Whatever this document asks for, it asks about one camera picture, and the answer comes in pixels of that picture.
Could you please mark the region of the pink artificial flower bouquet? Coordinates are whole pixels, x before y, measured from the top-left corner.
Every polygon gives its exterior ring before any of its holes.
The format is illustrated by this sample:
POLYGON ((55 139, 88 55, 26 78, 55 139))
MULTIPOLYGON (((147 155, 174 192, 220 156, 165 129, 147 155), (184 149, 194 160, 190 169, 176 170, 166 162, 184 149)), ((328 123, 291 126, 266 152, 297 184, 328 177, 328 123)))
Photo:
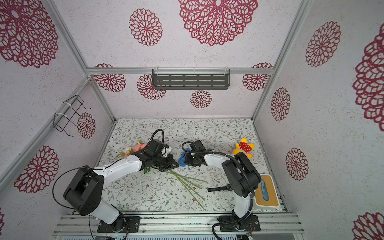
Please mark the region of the pink artificial flower bouquet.
MULTIPOLYGON (((134 147, 127 147, 124 151, 121 151, 117 155, 117 160, 121 160, 123 158, 127 158, 131 156, 134 153, 134 150, 142 150, 145 147, 146 144, 144 144, 141 140, 137 142, 137 144, 134 147)), ((188 176, 183 176, 181 174, 176 173, 174 170, 167 170, 164 172, 161 172, 158 167, 152 166, 147 167, 142 170, 144 175, 148 175, 150 172, 153 173, 159 173, 160 175, 170 175, 173 179, 176 179, 184 188, 185 190, 192 196, 193 202, 196 202, 199 207, 203 210, 205 210, 205 207, 203 206, 202 202, 204 202, 206 199, 197 192, 197 190, 202 190, 203 188, 199 185, 199 183, 207 183, 207 181, 203 181, 196 178, 191 178, 188 176)))

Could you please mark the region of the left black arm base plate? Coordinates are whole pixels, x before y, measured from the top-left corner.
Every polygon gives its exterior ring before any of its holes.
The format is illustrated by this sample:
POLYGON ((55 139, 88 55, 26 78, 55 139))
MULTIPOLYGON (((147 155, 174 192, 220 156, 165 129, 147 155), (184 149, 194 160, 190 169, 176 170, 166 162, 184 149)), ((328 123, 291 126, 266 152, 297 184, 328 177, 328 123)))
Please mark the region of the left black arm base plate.
POLYGON ((137 233, 141 218, 138 216, 122 217, 119 216, 113 223, 107 224, 100 221, 97 233, 137 233))

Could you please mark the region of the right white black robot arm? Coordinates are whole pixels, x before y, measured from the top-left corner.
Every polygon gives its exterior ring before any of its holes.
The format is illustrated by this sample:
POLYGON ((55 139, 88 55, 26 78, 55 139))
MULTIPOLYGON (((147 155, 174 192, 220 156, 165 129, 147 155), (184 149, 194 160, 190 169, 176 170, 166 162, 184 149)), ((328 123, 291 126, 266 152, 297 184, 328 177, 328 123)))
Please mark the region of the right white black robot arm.
POLYGON ((238 152, 233 155, 206 150, 201 141, 184 142, 182 150, 202 164, 219 168, 225 173, 232 190, 237 195, 234 208, 237 219, 245 219, 251 214, 255 190, 262 178, 247 154, 238 152))

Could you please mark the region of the blue tape dispenser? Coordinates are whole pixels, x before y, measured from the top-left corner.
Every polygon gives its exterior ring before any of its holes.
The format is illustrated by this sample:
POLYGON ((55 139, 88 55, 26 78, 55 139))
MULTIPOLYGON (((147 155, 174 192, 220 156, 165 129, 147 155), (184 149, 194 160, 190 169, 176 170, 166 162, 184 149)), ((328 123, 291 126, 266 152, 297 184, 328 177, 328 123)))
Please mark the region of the blue tape dispenser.
POLYGON ((191 158, 191 153, 187 153, 187 152, 183 152, 181 157, 179 158, 178 160, 178 164, 181 166, 181 167, 185 167, 187 164, 186 164, 186 161, 188 159, 191 158))

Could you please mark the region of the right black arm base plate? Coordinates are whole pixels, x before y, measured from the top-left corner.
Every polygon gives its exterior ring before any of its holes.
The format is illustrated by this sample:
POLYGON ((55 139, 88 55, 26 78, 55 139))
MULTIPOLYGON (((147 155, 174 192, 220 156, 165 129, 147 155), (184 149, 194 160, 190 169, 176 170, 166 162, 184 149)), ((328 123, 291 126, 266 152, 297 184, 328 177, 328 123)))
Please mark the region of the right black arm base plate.
MULTIPOLYGON (((236 220, 234 216, 219 216, 217 219, 219 223, 229 223, 236 220)), ((261 230, 261 226, 259 223, 259 219, 256 215, 251 214, 246 219, 234 223, 234 224, 227 224, 227 225, 221 225, 220 231, 221 232, 259 232, 261 230)))

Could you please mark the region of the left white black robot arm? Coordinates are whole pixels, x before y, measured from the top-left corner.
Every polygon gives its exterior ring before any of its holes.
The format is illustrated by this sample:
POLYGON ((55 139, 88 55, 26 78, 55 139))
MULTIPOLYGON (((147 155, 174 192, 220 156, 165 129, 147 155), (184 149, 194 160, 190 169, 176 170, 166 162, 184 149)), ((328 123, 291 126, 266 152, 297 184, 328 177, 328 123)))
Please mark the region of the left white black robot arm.
POLYGON ((171 154, 171 149, 163 142, 151 140, 143 149, 109 166, 99 169, 80 167, 63 197, 81 216, 98 218, 107 225, 114 225, 118 231, 124 225, 124 215, 102 199, 104 186, 149 167, 155 167, 160 172, 178 168, 180 165, 171 154))

